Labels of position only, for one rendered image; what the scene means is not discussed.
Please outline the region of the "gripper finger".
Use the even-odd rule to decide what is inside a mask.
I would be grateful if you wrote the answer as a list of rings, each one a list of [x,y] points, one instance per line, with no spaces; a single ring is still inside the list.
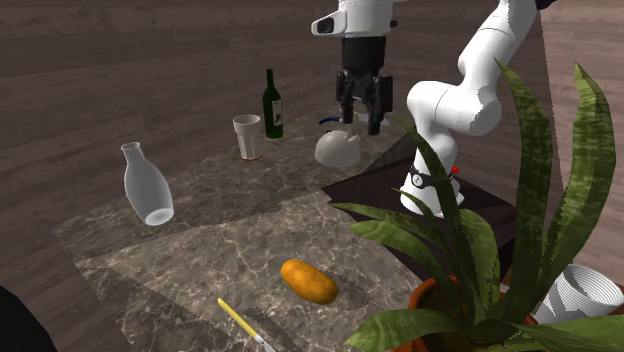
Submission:
[[[365,105],[369,112],[368,134],[379,135],[381,123],[386,113],[393,110],[393,77],[372,78]]]
[[[336,79],[336,101],[339,103],[340,119],[343,124],[353,122],[354,80],[345,71],[340,71]]]

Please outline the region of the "white narrow-necked vase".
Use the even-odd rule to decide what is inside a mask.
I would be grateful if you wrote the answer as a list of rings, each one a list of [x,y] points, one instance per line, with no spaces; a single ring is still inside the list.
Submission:
[[[124,189],[137,216],[148,226],[160,226],[174,216],[169,185],[161,171],[143,154],[139,142],[121,146],[126,160]]]

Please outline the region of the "yellow-handled knife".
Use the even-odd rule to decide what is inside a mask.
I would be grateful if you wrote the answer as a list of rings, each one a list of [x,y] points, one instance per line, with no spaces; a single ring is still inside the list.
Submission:
[[[235,310],[233,310],[223,299],[217,299],[218,305],[260,346],[265,352],[276,352]]]

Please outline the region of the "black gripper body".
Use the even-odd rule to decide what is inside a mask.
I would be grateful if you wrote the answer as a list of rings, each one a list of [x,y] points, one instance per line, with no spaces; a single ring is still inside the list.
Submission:
[[[384,66],[386,37],[343,38],[342,68],[354,80],[353,96],[366,96],[372,85],[372,78],[379,77]]]

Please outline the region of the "orange oval fruit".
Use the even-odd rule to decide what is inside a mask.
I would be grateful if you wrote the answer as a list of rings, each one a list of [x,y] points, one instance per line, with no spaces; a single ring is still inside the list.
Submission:
[[[306,301],[327,305],[337,298],[339,290],[335,281],[305,262],[287,260],[280,272],[285,283]]]

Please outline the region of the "dark green wine bottle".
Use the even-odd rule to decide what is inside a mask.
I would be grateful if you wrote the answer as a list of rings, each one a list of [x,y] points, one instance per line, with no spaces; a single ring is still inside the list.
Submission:
[[[267,86],[262,97],[265,134],[268,138],[278,139],[283,136],[282,101],[274,85],[272,69],[266,70],[266,83]]]

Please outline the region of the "black rounded thing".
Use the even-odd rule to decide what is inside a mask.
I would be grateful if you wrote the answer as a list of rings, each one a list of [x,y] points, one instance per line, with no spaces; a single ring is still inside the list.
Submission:
[[[0,285],[0,352],[58,352],[27,306]]]

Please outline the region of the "white rounded pot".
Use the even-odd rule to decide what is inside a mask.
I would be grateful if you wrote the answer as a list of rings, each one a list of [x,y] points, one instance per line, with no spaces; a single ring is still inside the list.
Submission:
[[[315,159],[331,168],[347,168],[359,163],[361,138],[351,124],[343,129],[326,132],[317,142]]]

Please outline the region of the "large white ribbed cup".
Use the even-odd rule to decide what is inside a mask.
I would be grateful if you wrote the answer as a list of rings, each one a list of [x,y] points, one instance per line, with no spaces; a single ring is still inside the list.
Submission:
[[[606,316],[624,304],[615,282],[591,268],[569,264],[534,314],[539,324]]]

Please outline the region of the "potted green leafy plant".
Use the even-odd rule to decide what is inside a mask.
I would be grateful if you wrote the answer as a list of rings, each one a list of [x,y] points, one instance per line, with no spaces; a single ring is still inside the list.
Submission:
[[[409,216],[353,205],[361,220],[353,233],[416,259],[447,296],[451,312],[430,308],[391,310],[366,320],[348,344],[380,352],[435,333],[457,333],[473,352],[619,352],[624,316],[598,316],[530,325],[527,317],[593,232],[608,198],[616,148],[608,101],[582,68],[574,74],[579,105],[573,124],[569,182],[552,217],[545,214],[552,170],[549,119],[524,82],[504,70],[521,128],[522,154],[516,196],[512,277],[500,288],[498,250],[490,225],[457,205],[444,167],[417,128],[410,129],[434,177],[443,215],[422,207]]]

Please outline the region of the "dark robot stand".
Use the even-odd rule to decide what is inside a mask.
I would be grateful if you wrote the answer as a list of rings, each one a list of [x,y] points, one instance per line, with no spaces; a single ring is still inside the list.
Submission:
[[[333,202],[357,203],[405,213],[396,191],[403,185],[415,144],[405,135],[363,173],[323,188]],[[513,259],[515,206],[478,185],[479,168],[474,161],[459,159],[457,180],[465,200],[464,208],[482,216],[492,227],[498,247],[500,273],[506,275]]]

